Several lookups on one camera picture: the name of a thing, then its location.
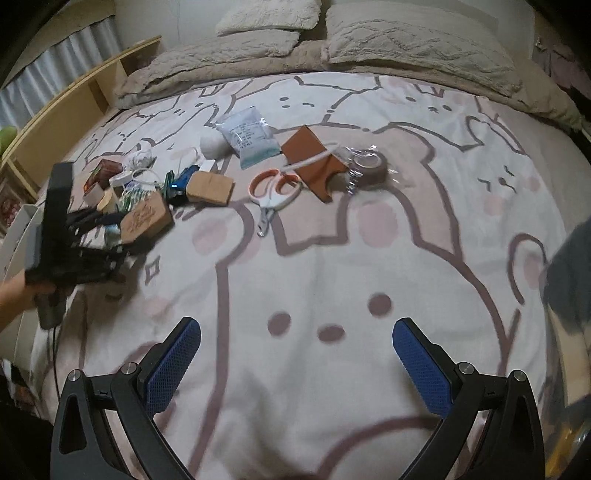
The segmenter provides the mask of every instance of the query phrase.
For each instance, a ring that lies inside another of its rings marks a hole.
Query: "cable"
[[[292,163],[292,164],[286,165],[285,167],[281,167],[279,169],[279,171],[282,173],[285,173],[286,171],[296,170],[297,168],[302,168],[302,167],[307,167],[308,165],[312,165],[313,163],[316,163],[317,161],[320,161],[323,158],[328,157],[329,155],[332,155],[340,147],[340,145],[337,142],[328,142],[326,145],[330,145],[330,146],[327,148],[325,147],[326,150],[324,150],[323,152],[321,152],[317,155],[314,155],[313,157],[310,157],[306,160],[299,161],[298,163]]]
[[[60,389],[57,386],[57,367],[56,367],[56,359],[57,359],[57,348],[56,348],[56,330],[57,326],[53,327],[53,345],[51,347],[51,354],[53,360],[53,382],[56,385],[56,394],[57,394],[57,401],[61,400],[60,397]]]
[[[149,182],[149,181],[144,181],[144,180],[139,180],[137,179],[135,176],[144,172],[149,171],[152,175],[154,175],[154,177],[156,177],[156,179],[158,180],[158,183],[162,183],[162,180],[160,179],[160,176],[151,168],[136,168],[134,170],[134,172],[131,174],[133,180],[137,183],[139,183],[140,185],[147,185],[150,187],[154,186],[154,182]]]

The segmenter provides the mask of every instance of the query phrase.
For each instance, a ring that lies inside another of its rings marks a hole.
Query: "brown leather piece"
[[[318,140],[318,137],[305,125],[281,147],[281,151],[287,158],[288,164],[307,160],[310,157],[322,153],[324,150],[326,148]],[[327,190],[328,181],[333,175],[344,173],[347,170],[347,167],[338,158],[331,155],[307,167],[298,168],[295,172],[322,202],[330,203],[332,202],[332,197]]]

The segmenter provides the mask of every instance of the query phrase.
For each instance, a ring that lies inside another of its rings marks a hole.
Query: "blue object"
[[[392,344],[427,409],[445,418],[452,408],[452,387],[426,346],[403,320],[394,325]]]
[[[145,408],[150,417],[166,410],[200,344],[201,327],[191,319],[147,382]]]
[[[199,171],[199,167],[197,165],[190,165],[185,168],[181,174],[176,178],[171,184],[170,187],[172,189],[178,190],[182,193],[185,192],[187,189],[187,184],[191,179],[191,175],[193,175],[196,171]]]

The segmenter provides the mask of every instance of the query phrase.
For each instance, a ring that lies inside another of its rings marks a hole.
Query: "white curtain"
[[[122,50],[115,17],[89,25],[52,46],[0,90],[0,128],[24,127],[74,80]]]

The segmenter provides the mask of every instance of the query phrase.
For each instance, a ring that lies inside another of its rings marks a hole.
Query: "white cord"
[[[306,160],[299,161],[298,163],[292,163],[290,165],[286,165],[285,167],[281,167],[279,169],[280,172],[285,173],[286,171],[296,170],[297,168],[307,167],[308,165],[312,165],[317,161],[322,160],[323,158],[328,157],[329,155],[333,154],[339,147],[340,144],[337,142],[328,142],[326,145],[331,145],[327,147],[326,150],[319,153],[318,155],[314,155]]]
[[[151,168],[138,168],[137,170],[134,170],[134,172],[131,174],[133,181],[139,183],[140,185],[148,185],[150,187],[153,187],[154,186],[153,181],[138,180],[137,178],[135,178],[136,175],[139,175],[140,173],[144,173],[146,171],[149,171],[152,175],[154,175],[154,177],[156,177],[156,179],[158,180],[158,183],[162,183],[162,180],[160,179],[158,174],[154,170],[152,170]]]

